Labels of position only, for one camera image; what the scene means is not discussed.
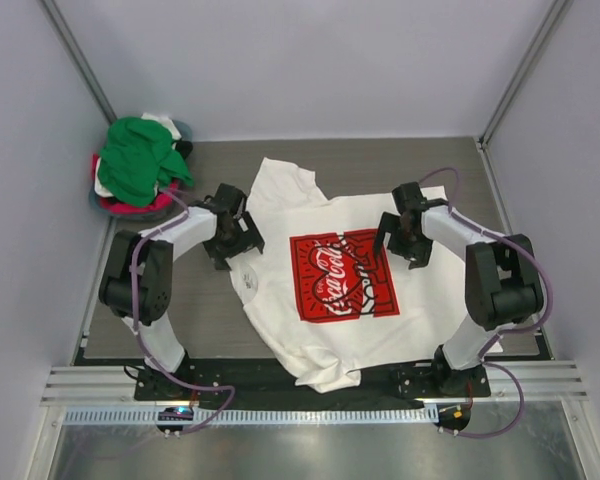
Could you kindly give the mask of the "white Coca-Cola t-shirt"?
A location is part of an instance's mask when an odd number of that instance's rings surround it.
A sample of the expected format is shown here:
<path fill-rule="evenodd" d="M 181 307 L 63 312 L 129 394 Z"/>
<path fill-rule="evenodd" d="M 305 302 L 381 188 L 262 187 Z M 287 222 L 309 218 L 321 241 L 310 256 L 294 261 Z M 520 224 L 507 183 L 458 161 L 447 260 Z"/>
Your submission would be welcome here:
<path fill-rule="evenodd" d="M 490 335 L 465 307 L 465 251 L 477 234 L 436 202 L 424 216 L 432 241 L 412 269 L 374 239 L 390 194 L 326 197 L 312 171 L 264 159 L 247 208 L 265 241 L 230 263 L 230 277 L 261 339 L 299 386 L 319 393 L 357 386 L 373 366 L 430 358 L 475 366 Z"/>

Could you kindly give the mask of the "grey laundry basket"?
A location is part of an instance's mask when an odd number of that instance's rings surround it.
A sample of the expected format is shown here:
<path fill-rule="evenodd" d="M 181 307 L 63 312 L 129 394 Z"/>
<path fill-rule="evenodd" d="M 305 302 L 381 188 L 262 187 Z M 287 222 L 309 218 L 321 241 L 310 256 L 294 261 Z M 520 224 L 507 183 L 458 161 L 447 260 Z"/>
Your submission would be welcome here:
<path fill-rule="evenodd" d="M 179 120 L 172 120 L 175 130 L 180 138 L 175 141 L 174 147 L 184 160 L 187 160 L 193 150 L 192 130 L 190 126 Z M 125 204 L 114 197 L 102 197 L 96 192 L 96 170 L 99 162 L 97 154 L 92 155 L 91 177 L 93 186 L 88 193 L 91 207 L 101 214 L 114 219 L 129 220 L 134 222 L 160 221 L 166 218 L 175 208 L 175 201 L 159 192 L 154 201 L 146 207 L 134 207 Z"/>

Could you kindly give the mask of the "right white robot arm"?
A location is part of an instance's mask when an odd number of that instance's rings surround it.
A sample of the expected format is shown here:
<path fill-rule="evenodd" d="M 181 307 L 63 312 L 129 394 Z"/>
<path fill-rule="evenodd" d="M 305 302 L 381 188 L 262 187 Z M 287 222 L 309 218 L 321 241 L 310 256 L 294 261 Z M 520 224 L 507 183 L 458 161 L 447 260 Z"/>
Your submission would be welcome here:
<path fill-rule="evenodd" d="M 468 392 L 487 351 L 503 334 L 548 305 L 533 247 L 524 235 L 505 236 L 462 215 L 445 199 L 428 199 L 416 182 L 391 192 L 397 212 L 382 214 L 373 252 L 383 246 L 409 269 L 428 266 L 439 243 L 465 265 L 467 316 L 438 346 L 427 379 L 444 396 Z"/>

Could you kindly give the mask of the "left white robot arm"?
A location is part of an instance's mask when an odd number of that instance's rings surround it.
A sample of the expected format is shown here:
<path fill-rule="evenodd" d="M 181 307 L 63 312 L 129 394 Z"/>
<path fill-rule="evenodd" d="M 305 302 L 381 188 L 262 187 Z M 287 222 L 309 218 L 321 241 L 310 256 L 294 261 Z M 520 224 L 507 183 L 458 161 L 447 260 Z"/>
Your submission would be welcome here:
<path fill-rule="evenodd" d="M 243 253 L 264 251 L 265 241 L 247 210 L 247 195 L 220 184 L 213 196 L 190 205 L 176 217 L 142 232 L 115 234 L 98 291 L 99 301 L 129 327 L 144 356 L 142 382 L 153 382 L 170 398 L 190 391 L 190 357 L 176 338 L 168 315 L 173 265 L 201 245 L 215 269 Z"/>

